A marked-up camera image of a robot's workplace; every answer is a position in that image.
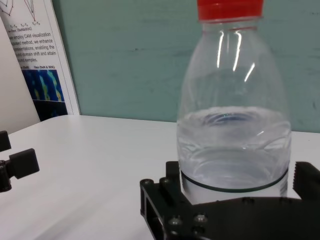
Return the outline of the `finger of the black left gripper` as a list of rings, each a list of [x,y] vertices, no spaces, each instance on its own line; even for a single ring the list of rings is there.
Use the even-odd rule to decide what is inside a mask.
[[[3,130],[0,131],[0,152],[11,149],[11,143],[8,132]]]
[[[0,192],[12,189],[11,178],[21,179],[40,171],[33,148],[12,154],[8,160],[0,161]]]

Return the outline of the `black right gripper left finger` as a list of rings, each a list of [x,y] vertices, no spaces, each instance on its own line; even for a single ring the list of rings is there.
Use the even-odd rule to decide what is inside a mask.
[[[143,179],[140,214],[155,240],[204,240],[205,225],[194,221],[193,205],[181,191],[177,161],[165,163],[165,176],[156,183]]]

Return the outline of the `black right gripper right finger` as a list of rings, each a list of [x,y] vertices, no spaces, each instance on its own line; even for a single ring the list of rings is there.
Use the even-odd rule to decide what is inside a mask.
[[[320,171],[309,162],[297,161],[293,175],[293,190],[302,200],[319,200]]]

